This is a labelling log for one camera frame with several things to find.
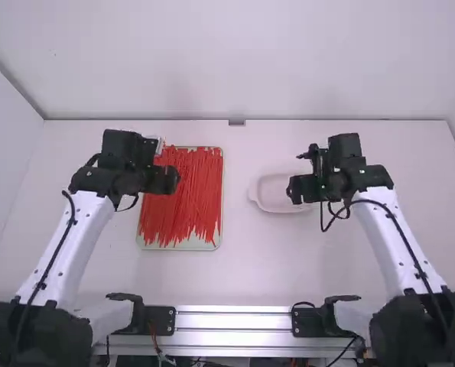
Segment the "black mounting bracket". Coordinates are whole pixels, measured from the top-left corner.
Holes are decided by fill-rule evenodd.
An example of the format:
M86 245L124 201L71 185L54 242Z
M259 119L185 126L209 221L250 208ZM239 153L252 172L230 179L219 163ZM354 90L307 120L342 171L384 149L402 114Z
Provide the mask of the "black mounting bracket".
M142 297L135 294L111 293L110 300L130 300L134 303L132 322L114 334L172 336L176 323L176 308L172 306L145 306Z
M292 307L291 332L296 338L354 337L355 333L341 329L334 316L334 304L338 301L359 300L359 296L344 295L327 297L321 307Z

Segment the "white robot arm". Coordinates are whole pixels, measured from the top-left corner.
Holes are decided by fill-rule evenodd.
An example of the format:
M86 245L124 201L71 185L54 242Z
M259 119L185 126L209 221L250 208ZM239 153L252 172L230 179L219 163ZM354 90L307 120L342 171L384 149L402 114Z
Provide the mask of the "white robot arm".
M369 326L372 350L382 365L455 362L455 291L448 288L412 234L390 175L382 165L366 163L358 134L335 135L328 143L327 149L312 144L298 156L310 159L314 173L291 177L287 195L296 205L320 203L321 215L323 201L343 201L344 207L333 213L327 227L321 220L323 232L354 209L382 269L388 303L362 317L358 312L342 312L344 304L334 305L359 297L330 297L323 312L328 320L336 318L340 329L361 333Z
M117 331L143 333L145 306L133 294L109 294L74 312L81 278L100 233L124 195L171 194L180 179L154 165L160 138L105 130L102 151L74 175L68 203L37 267L10 302L0 302L0 355L11 365L88 366L92 346ZM149 307L150 312L157 308ZM173 310L165 310L173 315Z

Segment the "white table surface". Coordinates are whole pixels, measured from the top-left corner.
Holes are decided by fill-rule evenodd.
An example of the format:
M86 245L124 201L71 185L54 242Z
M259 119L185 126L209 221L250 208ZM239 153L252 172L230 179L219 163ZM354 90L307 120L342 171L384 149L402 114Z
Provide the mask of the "white table surface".
M60 191L99 151L105 128L162 135L175 145L220 146L223 243L214 252L142 251L135 243L137 205L103 230L81 300L111 291L140 294L150 304L282 305L318 303L334 294L385 299L357 218L323 234L317 213L263 213L247 200L253 177L342 132L358 132L368 163L387 167L415 236L455 290L455 142L444 121L247 121L246 127L226 121L76 121L44 126L0 244L0 298L10 297L36 265L65 203Z

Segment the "bundle of red sticks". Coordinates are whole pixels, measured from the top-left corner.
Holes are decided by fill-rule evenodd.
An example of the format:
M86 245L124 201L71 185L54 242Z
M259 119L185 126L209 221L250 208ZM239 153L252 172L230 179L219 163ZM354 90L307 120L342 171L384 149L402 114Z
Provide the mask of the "bundle of red sticks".
M223 180L220 148L169 146L154 163L175 166L181 180L173 195L144 195L138 233L145 245L176 247L195 235L217 246L215 231L220 236Z

